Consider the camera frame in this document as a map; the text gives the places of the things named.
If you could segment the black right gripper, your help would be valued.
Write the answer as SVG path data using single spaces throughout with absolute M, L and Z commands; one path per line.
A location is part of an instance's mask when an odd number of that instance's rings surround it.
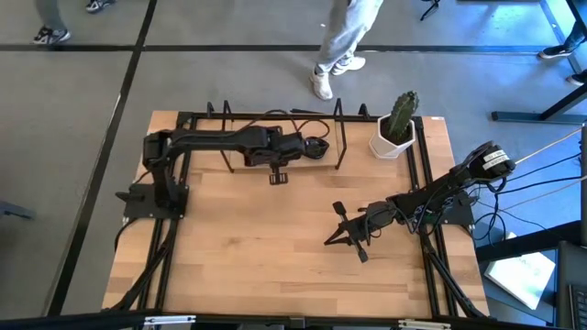
M 325 246 L 344 244 L 353 246 L 359 256 L 361 263 L 369 260 L 366 250 L 362 247 L 361 242 L 365 241 L 369 246 L 374 232 L 390 225 L 397 213 L 395 204 L 392 202 L 379 201 L 370 203 L 367 207 L 359 209 L 362 215 L 349 219 L 347 210 L 342 202 L 332 204 L 335 213 L 340 217 L 338 228 L 324 242 Z

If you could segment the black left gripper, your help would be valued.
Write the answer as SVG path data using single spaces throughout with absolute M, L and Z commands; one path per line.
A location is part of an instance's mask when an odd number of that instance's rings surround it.
M 273 139 L 273 150 L 279 160 L 299 160 L 305 153 L 309 159 L 318 158 L 317 140 L 313 137 L 303 138 L 299 132 L 277 135 Z

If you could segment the white plant pot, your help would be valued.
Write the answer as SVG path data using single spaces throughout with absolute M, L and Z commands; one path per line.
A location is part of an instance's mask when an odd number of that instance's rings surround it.
M 377 130 L 372 135 L 371 140 L 369 142 L 369 147 L 374 155 L 375 158 L 380 160 L 395 160 L 397 159 L 404 151 L 406 151 L 409 147 L 411 147 L 415 142 L 415 122 L 413 120 L 409 121 L 408 125 L 408 139 L 400 145 L 395 145 L 393 142 L 386 139 L 383 135 L 382 124 L 386 121 L 390 115 L 381 116 L 377 120 Z

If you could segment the black metal wooden rack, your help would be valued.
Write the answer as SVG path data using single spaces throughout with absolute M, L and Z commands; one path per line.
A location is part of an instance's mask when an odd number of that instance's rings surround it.
M 213 114 L 215 113 L 215 111 L 216 110 L 215 110 L 214 106 L 212 105 L 212 103 L 211 102 L 207 102 L 206 103 L 206 116 L 208 118 L 211 118 L 213 116 Z M 234 119 L 232 118 L 232 110 L 230 108 L 230 105 L 229 105 L 228 100 L 224 100 L 223 101 L 223 109 L 222 109 L 222 114 L 221 114 L 220 117 L 221 117 L 221 120 L 222 120 L 222 122 L 221 122 L 221 130 L 222 131 L 225 131 L 226 128 L 227 128 L 227 120 L 229 119 L 231 122 L 234 121 Z M 225 164 L 227 166 L 228 171 L 230 173 L 233 173 L 234 172 L 234 169 L 230 165 L 229 158 L 228 158 L 227 154 L 225 153 L 225 151 L 224 150 L 221 150 L 220 151 L 220 154 L 221 154 L 221 156 L 222 156 L 222 158 L 223 158 L 223 160 L 224 160 L 224 162 L 225 162 Z

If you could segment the tall green cactus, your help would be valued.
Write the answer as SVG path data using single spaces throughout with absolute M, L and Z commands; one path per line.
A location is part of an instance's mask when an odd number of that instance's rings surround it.
M 419 106 L 417 92 L 409 91 L 400 95 L 387 123 L 387 138 L 395 145 L 403 144 L 409 137 L 407 133 L 409 121 Z

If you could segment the person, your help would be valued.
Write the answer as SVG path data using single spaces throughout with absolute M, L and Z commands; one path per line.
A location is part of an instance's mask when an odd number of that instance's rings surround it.
M 114 5 L 117 0 L 88 0 L 85 11 L 94 15 Z M 33 43 L 38 45 L 54 45 L 71 38 L 71 32 L 66 27 L 59 8 L 58 0 L 34 0 L 34 5 L 42 22 Z
M 579 21 L 576 21 L 572 27 L 570 34 L 565 41 L 553 47 L 544 48 L 537 56 L 540 59 L 547 60 L 557 57 L 568 57 L 575 51 L 582 43 L 587 41 L 587 34 L 585 33 Z M 580 73 L 574 73 L 567 78 L 569 83 L 582 86 L 587 83 L 587 69 Z
M 364 36 L 371 30 L 384 0 L 333 0 L 327 33 L 310 75 L 317 98 L 333 98 L 331 75 L 362 69 L 366 59 L 355 55 Z

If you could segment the white flat panel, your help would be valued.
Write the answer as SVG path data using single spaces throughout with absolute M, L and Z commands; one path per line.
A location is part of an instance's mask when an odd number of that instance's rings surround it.
M 536 310 L 555 262 L 535 252 L 492 261 L 484 276 L 531 310 Z

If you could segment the black chair leg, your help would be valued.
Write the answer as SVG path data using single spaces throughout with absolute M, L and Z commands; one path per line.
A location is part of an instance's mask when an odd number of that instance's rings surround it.
M 435 14 L 439 10 L 439 4 L 441 0 L 422 0 L 425 3 L 429 3 L 428 9 L 420 17 L 421 21 L 424 21 L 431 15 Z

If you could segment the black floor beam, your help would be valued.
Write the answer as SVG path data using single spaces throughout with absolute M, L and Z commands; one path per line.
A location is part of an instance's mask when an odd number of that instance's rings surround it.
M 520 257 L 522 255 L 555 249 L 560 242 L 587 246 L 587 222 L 574 221 L 548 230 L 507 238 L 505 241 L 476 248 L 479 262 Z

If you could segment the black standing desk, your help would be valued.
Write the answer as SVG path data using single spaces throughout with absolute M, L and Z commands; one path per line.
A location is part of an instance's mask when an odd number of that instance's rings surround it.
M 496 111 L 491 112 L 491 119 L 496 122 L 580 125 L 587 122 L 587 115 L 567 115 L 567 112 L 585 100 L 587 84 L 578 87 L 541 113 Z

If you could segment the black desk with keyboard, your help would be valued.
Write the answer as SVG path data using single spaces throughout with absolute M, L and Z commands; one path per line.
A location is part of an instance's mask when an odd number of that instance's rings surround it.
M 587 246 L 563 241 L 557 255 L 557 295 L 555 324 L 572 329 L 570 291 L 572 284 L 587 286 Z

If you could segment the computer keyboard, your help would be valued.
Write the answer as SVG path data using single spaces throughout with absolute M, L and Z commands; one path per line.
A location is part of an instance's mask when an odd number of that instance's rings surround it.
M 572 329 L 587 330 L 587 286 L 572 284 L 569 291 Z

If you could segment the dark floor object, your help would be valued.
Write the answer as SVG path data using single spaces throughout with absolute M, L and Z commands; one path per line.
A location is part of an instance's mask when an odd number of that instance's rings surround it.
M 27 220 L 32 220 L 36 216 L 36 212 L 25 207 L 0 200 L 0 218 L 5 215 L 13 215 Z

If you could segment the black diagonal frame strut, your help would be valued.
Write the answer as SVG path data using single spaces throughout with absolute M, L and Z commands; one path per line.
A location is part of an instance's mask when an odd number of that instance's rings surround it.
M 155 250 L 154 254 L 148 259 L 145 269 L 140 273 L 138 279 L 130 287 L 130 289 L 123 295 L 119 302 L 110 307 L 112 311 L 129 311 L 135 300 L 144 292 L 149 286 L 151 278 L 155 270 L 163 261 L 171 258 L 175 238 L 177 234 L 178 221 L 171 220 L 167 235 L 162 243 Z
M 464 291 L 452 277 L 449 269 L 445 266 L 445 263 L 438 256 L 428 235 L 425 233 L 425 229 L 425 225 L 420 225 L 418 227 L 420 238 L 424 244 L 426 258 L 433 264 L 443 282 L 447 285 L 450 293 L 453 295 L 454 300 L 458 303 L 465 315 L 469 318 L 484 318 L 485 314 L 474 306 L 473 302 L 466 296 Z

